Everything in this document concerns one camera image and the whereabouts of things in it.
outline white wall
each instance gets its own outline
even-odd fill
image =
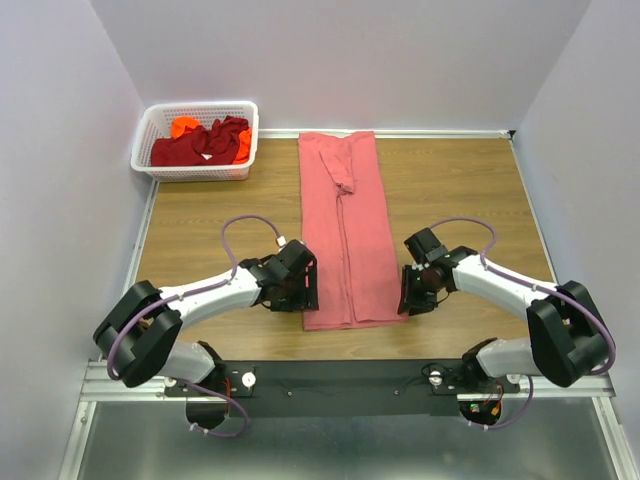
[[[588,0],[92,0],[146,105],[264,128],[516,128]]]
[[[553,264],[618,344],[616,405],[640,460],[640,3],[594,0],[515,136]]]
[[[0,15],[0,478],[56,478],[148,191],[142,104],[85,0]]]

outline laundry basket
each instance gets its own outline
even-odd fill
[[[227,115],[246,118],[253,129],[249,160],[240,165],[196,167],[152,167],[151,148],[158,138],[169,138],[171,122],[176,117],[189,116],[211,128],[213,121]],[[131,167],[145,172],[160,182],[206,182],[245,180],[258,150],[258,107],[253,102],[191,102],[162,103],[149,107],[138,126],[131,154]]]

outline wooden surface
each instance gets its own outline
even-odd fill
[[[398,268],[411,261],[405,238],[436,220],[471,215],[488,220],[499,232],[489,256],[493,261],[550,279],[507,140],[381,139],[377,145]],[[297,140],[260,140],[258,158],[244,182],[160,185],[138,279],[160,287],[226,271],[220,227],[244,213],[267,216],[287,238],[299,238]],[[449,248],[464,244],[479,250],[489,240],[482,227],[467,223],[443,225],[437,234]],[[228,238],[239,259],[274,251],[271,230],[255,220],[232,226]],[[304,332],[301,322],[300,313],[256,307],[206,320],[181,338],[205,340],[227,359],[319,360],[458,357],[486,338],[527,334],[519,319],[464,293],[397,326]]]

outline red cloth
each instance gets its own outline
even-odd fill
[[[178,138],[158,138],[151,148],[151,166],[231,165],[240,148],[238,135],[248,128],[245,118],[228,116],[224,122],[216,119],[211,130],[198,126]]]
[[[373,133],[301,134],[298,152],[302,238],[318,258],[320,305],[304,312],[305,330],[405,321]]]

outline maroon cloth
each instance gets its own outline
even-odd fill
[[[248,128],[245,118],[228,116],[224,122],[216,119],[211,130],[198,126],[178,138],[158,138],[151,148],[151,166],[231,165],[240,148],[238,135]]]

